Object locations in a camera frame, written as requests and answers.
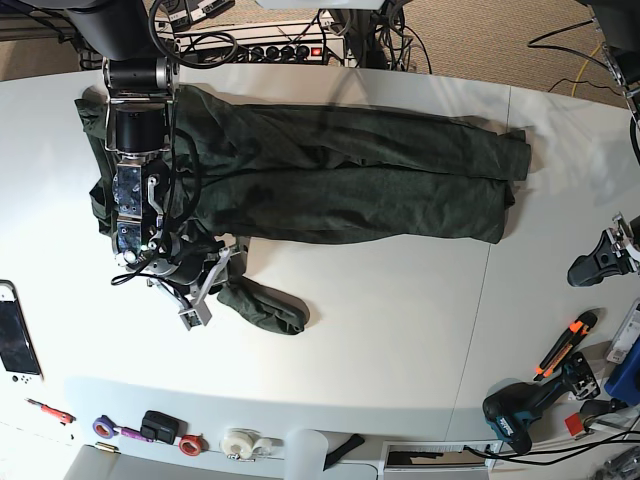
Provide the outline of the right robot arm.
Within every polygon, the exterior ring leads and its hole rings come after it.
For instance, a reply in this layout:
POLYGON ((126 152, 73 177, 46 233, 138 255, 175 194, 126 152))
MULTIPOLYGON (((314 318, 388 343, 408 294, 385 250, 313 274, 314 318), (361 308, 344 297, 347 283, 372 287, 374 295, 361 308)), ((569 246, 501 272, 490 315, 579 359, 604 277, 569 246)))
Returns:
POLYGON ((195 141, 177 126, 178 74, 182 66, 212 69, 238 49, 226 32, 212 37, 230 47, 219 59, 195 62, 161 38, 155 18, 140 1, 77 1, 65 7, 73 25, 103 57, 107 89, 104 148, 111 169, 111 240, 125 273, 114 286, 136 277, 177 305, 187 327, 206 324, 205 298, 232 251, 221 242, 182 234, 200 200, 202 178, 195 141))

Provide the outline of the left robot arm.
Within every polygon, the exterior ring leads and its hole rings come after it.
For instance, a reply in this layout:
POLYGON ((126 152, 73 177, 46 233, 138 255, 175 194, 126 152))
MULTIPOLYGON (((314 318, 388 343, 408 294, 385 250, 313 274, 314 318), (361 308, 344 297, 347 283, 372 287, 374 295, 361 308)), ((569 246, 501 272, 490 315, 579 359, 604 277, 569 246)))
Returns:
MULTIPOLYGON (((604 57, 622 89, 631 112, 629 137, 639 155, 639 3, 637 1, 585 1, 604 37, 604 57)), ((611 276, 639 272, 639 219, 613 218, 594 250, 579 256, 567 272, 572 287, 590 287, 611 276)))

